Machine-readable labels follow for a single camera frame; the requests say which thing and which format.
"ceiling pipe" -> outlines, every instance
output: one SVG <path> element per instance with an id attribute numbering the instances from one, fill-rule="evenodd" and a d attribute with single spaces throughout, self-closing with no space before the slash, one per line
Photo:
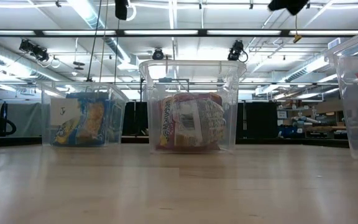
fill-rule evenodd
<path id="1" fill-rule="evenodd" d="M 21 75 L 30 75 L 30 74 L 38 74 L 43 77 L 46 77 L 53 81 L 72 81 L 71 79 L 57 74 L 47 68 L 43 68 L 35 62 L 22 57 L 10 50 L 5 49 L 4 47 L 0 46 L 0 60 L 5 63 L 5 65 L 1 65 L 1 70 L 10 70 L 10 68 L 15 68 L 16 72 L 11 72 L 17 76 Z"/>
<path id="2" fill-rule="evenodd" d="M 291 82 L 292 80 L 299 78 L 303 75 L 307 75 L 309 73 L 312 73 L 315 68 L 321 68 L 323 66 L 328 65 L 328 62 L 325 61 L 324 58 L 324 52 L 321 52 L 320 54 L 314 56 L 311 59 L 308 59 L 307 61 L 303 62 L 301 65 L 289 70 L 285 75 L 282 81 L 285 82 Z"/>
<path id="3" fill-rule="evenodd" d="M 92 29 L 104 30 L 107 29 L 103 20 L 99 18 L 98 13 L 94 7 L 94 4 L 90 0 L 67 0 L 73 9 L 80 15 L 87 25 Z M 112 37 L 102 37 L 106 45 L 110 47 L 111 51 L 117 55 L 118 59 L 122 63 L 131 62 L 130 56 L 122 49 L 117 41 Z"/>

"wooden surface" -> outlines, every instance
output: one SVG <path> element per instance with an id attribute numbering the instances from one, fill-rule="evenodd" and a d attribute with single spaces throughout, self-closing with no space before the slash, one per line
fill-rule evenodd
<path id="1" fill-rule="evenodd" d="M 0 149 L 0 223 L 358 224 L 358 161 L 315 146 L 11 147 Z"/>

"black wall panel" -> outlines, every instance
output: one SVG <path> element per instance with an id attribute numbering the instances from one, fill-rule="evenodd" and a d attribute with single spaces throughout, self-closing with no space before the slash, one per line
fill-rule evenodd
<path id="1" fill-rule="evenodd" d="M 149 127 L 147 119 L 147 102 L 136 102 L 135 118 L 138 127 L 138 135 L 143 135 Z"/>
<path id="2" fill-rule="evenodd" d="M 278 135 L 275 103 L 246 103 L 247 138 L 275 138 Z"/>
<path id="3" fill-rule="evenodd" d="M 122 127 L 122 135 L 134 135 L 137 131 L 135 123 L 135 102 L 128 102 L 125 107 L 124 124 Z"/>
<path id="4" fill-rule="evenodd" d="M 236 139 L 244 138 L 244 103 L 239 103 L 237 107 L 237 129 Z"/>

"paper label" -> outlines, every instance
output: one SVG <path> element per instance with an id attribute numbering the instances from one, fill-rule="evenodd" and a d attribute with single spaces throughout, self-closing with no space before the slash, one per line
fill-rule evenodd
<path id="1" fill-rule="evenodd" d="M 278 118 L 278 119 L 285 119 L 285 118 L 287 118 L 287 112 L 286 112 L 286 111 L 278 111 L 278 112 L 277 112 L 277 118 Z"/>
<path id="2" fill-rule="evenodd" d="M 52 98 L 50 100 L 50 125 L 62 125 L 79 116 L 81 116 L 81 108 L 78 99 Z"/>

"fluorescent light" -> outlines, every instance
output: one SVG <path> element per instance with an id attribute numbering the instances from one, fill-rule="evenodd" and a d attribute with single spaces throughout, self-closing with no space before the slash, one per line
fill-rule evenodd
<path id="1" fill-rule="evenodd" d="M 88 0 L 67 0 L 72 8 L 86 21 L 97 19 L 98 14 Z"/>
<path id="2" fill-rule="evenodd" d="M 15 88 L 3 84 L 0 84 L 0 89 L 7 90 L 7 91 L 16 91 Z"/>
<path id="3" fill-rule="evenodd" d="M 239 90 L 241 94 L 255 94 L 255 90 Z"/>
<path id="4" fill-rule="evenodd" d="M 205 9 L 249 9 L 250 4 L 204 4 Z M 254 4 L 253 9 L 267 9 L 267 5 Z"/>
<path id="5" fill-rule="evenodd" d="M 186 93 L 186 90 L 165 90 L 167 93 Z"/>
<path id="6" fill-rule="evenodd" d="M 214 93 L 216 90 L 190 90 L 192 93 Z"/>
<path id="7" fill-rule="evenodd" d="M 0 30 L 0 35 L 35 35 L 32 30 Z"/>
<path id="8" fill-rule="evenodd" d="M 196 35 L 198 30 L 125 30 L 125 35 Z"/>
<path id="9" fill-rule="evenodd" d="M 338 91 L 338 90 L 339 90 L 339 88 L 335 88 L 335 89 L 332 89 L 332 90 L 328 90 L 328 91 L 325 92 L 325 93 L 333 93 L 333 92 Z"/>
<path id="10" fill-rule="evenodd" d="M 45 35 L 104 35 L 104 30 L 46 30 L 42 31 Z M 107 30 L 106 35 L 116 35 L 116 31 Z"/>
<path id="11" fill-rule="evenodd" d="M 295 35 L 296 31 L 291 30 L 290 35 Z M 298 30 L 298 35 L 357 35 L 358 30 Z"/>
<path id="12" fill-rule="evenodd" d="M 303 95 L 298 96 L 297 98 L 299 99 L 306 99 L 306 98 L 311 98 L 314 96 L 317 96 L 319 93 L 305 93 Z"/>
<path id="13" fill-rule="evenodd" d="M 208 30 L 208 35 L 280 35 L 280 30 Z"/>
<path id="14" fill-rule="evenodd" d="M 284 98 L 285 97 L 285 94 L 282 93 L 282 94 L 279 94 L 277 96 L 274 96 L 274 99 L 277 100 L 277 99 L 281 99 L 281 98 Z"/>
<path id="15" fill-rule="evenodd" d="M 165 71 L 165 66 L 159 66 L 159 65 L 150 66 L 149 74 L 152 79 L 165 78 L 167 76 L 167 73 Z"/>
<path id="16" fill-rule="evenodd" d="M 338 75 L 334 74 L 334 75 L 330 75 L 328 77 L 322 78 L 322 79 L 318 80 L 317 82 L 326 82 L 326 81 L 333 80 L 337 77 L 338 77 Z"/>
<path id="17" fill-rule="evenodd" d="M 133 65 L 133 64 L 129 64 L 129 63 L 121 63 L 117 66 L 118 69 L 120 70 L 138 70 L 139 66 L 138 65 Z"/>

